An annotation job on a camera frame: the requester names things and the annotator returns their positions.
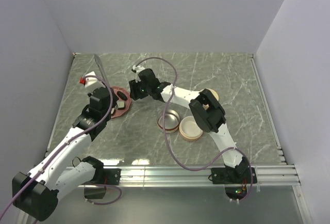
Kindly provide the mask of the pale sushi roll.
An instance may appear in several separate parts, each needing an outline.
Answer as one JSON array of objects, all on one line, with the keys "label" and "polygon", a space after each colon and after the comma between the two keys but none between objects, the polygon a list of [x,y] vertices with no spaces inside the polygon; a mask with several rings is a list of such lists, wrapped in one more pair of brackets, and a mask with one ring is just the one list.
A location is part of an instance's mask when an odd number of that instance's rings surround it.
[{"label": "pale sushi roll", "polygon": [[118,109],[125,109],[125,102],[124,101],[117,101]]}]

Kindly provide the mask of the pink dotted plate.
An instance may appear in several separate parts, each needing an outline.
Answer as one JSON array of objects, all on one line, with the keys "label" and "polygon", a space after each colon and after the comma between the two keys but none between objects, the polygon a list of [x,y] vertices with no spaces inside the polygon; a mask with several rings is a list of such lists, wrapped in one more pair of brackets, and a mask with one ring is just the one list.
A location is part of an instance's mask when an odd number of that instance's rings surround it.
[{"label": "pink dotted plate", "polygon": [[112,90],[116,96],[115,106],[111,111],[111,118],[114,119],[125,115],[129,111],[132,99],[129,92],[125,88],[113,86]]}]

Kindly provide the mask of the metal serving tongs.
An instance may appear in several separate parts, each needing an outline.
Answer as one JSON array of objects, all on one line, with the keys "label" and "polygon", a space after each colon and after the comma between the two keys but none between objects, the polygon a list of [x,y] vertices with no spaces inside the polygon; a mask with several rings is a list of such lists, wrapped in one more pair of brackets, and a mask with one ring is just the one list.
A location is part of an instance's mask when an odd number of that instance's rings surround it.
[{"label": "metal serving tongs", "polygon": [[98,69],[100,71],[100,74],[102,76],[102,79],[107,84],[109,84],[108,79],[107,79],[107,76],[106,76],[105,71],[104,71],[104,67],[103,67],[102,61],[101,61],[99,55],[98,54],[93,54],[93,57],[94,57],[94,60],[95,60],[96,65],[97,65],[97,67],[98,67]]}]

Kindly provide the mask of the red sushi roll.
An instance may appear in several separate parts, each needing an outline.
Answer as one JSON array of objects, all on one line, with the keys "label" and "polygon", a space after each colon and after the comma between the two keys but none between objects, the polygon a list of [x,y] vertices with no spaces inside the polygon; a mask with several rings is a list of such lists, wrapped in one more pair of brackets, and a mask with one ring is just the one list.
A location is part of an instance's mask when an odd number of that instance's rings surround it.
[{"label": "red sushi roll", "polygon": [[113,115],[116,111],[117,111],[117,108],[115,108],[115,107],[112,108],[112,109],[111,109],[111,115]]}]

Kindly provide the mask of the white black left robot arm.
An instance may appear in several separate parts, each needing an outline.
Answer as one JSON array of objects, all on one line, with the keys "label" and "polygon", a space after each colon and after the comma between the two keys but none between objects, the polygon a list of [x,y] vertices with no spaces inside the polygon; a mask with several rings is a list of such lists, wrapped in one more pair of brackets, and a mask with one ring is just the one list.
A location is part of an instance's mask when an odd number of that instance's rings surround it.
[{"label": "white black left robot arm", "polygon": [[103,182],[104,164],[88,156],[70,171],[65,171],[81,150],[90,145],[106,127],[118,97],[112,88],[99,87],[89,93],[84,107],[60,144],[28,173],[12,179],[13,205],[37,221],[45,221],[59,201],[77,186]]}]

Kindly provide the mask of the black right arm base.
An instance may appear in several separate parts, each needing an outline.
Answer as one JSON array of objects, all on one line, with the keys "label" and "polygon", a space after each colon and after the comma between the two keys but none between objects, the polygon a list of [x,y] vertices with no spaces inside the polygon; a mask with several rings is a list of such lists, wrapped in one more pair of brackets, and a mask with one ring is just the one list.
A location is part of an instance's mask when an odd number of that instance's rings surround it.
[{"label": "black right arm base", "polygon": [[248,196],[248,185],[251,188],[258,182],[255,168],[251,167],[249,160],[245,156],[235,168],[230,166],[211,168],[208,180],[213,185],[225,185],[226,196],[231,201],[236,202]]}]

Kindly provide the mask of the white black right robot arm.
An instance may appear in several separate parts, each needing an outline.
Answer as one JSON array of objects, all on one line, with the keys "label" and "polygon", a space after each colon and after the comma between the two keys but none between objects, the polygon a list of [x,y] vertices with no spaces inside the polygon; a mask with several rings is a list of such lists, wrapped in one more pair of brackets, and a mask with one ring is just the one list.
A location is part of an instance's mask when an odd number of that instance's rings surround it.
[{"label": "white black right robot arm", "polygon": [[143,66],[133,66],[132,71],[136,74],[136,78],[129,82],[130,97],[133,100],[150,96],[164,102],[165,107],[173,103],[189,109],[198,128],[212,137],[220,151],[211,164],[222,157],[231,182],[253,182],[251,164],[237,148],[227,127],[225,110],[210,90],[191,91],[168,82],[160,82],[152,69]]}]

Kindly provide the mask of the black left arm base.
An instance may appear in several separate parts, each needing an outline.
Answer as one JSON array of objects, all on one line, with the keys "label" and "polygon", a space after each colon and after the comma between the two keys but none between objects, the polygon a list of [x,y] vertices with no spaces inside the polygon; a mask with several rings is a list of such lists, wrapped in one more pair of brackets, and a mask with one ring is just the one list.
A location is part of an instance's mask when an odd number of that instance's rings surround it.
[{"label": "black left arm base", "polygon": [[96,205],[106,205],[107,203],[97,203],[94,200],[101,200],[106,196],[106,193],[110,188],[115,189],[112,186],[117,187],[119,185],[121,169],[105,169],[104,163],[99,161],[98,159],[88,156],[83,159],[79,157],[74,157],[72,160],[72,166],[74,168],[78,167],[81,163],[89,163],[94,168],[96,168],[96,176],[93,177],[92,181],[88,181],[88,183],[97,184],[97,185],[105,185],[103,188],[91,188],[84,186],[84,198],[86,201],[96,204]]}]

